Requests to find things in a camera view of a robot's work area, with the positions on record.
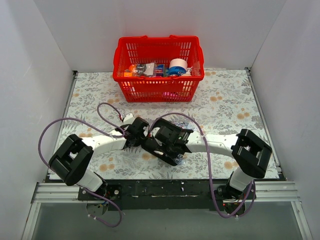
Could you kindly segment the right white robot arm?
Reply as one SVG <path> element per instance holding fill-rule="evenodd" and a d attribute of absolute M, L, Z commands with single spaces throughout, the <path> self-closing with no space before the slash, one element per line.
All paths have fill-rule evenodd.
<path fill-rule="evenodd" d="M 185 153 L 218 154 L 233 158 L 238 164 L 225 186 L 215 190 L 224 199 L 237 199 L 255 179 L 263 179 L 272 148 L 249 129 L 229 135 L 208 134 L 179 127 L 163 118 L 150 128 L 153 152 L 173 163 Z"/>

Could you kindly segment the silver hair scissors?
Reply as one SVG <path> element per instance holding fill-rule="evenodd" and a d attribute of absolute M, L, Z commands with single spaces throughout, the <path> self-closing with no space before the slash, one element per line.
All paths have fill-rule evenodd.
<path fill-rule="evenodd" d="M 179 128 L 186 129 L 186 130 L 195 131 L 197 129 L 196 125 L 190 121 L 179 121 L 179 122 L 174 122 L 173 124 Z"/>

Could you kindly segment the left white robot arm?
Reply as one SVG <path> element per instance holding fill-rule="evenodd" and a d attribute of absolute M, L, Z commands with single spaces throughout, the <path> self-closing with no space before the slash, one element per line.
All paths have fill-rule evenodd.
<path fill-rule="evenodd" d="M 89 190 L 95 200 L 103 199 L 107 191 L 106 181 L 88 169 L 93 157 L 137 147 L 145 140 L 149 123 L 140 117 L 126 117 L 125 124 L 111 133 L 93 137 L 69 135 L 49 160 L 50 168 L 68 186 L 79 185 Z"/>

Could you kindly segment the black zippered tool case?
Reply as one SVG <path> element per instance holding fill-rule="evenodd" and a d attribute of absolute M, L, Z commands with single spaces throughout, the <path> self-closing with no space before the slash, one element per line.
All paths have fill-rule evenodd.
<path fill-rule="evenodd" d="M 158 143 L 157 140 L 153 137 L 148 137 L 142 144 L 142 149 L 162 160 L 163 162 L 171 165 L 177 166 L 174 163 L 174 159 L 178 154 L 184 155 L 184 152 L 181 149 L 178 149 L 178 152 L 170 151 L 167 146 L 163 143 Z"/>

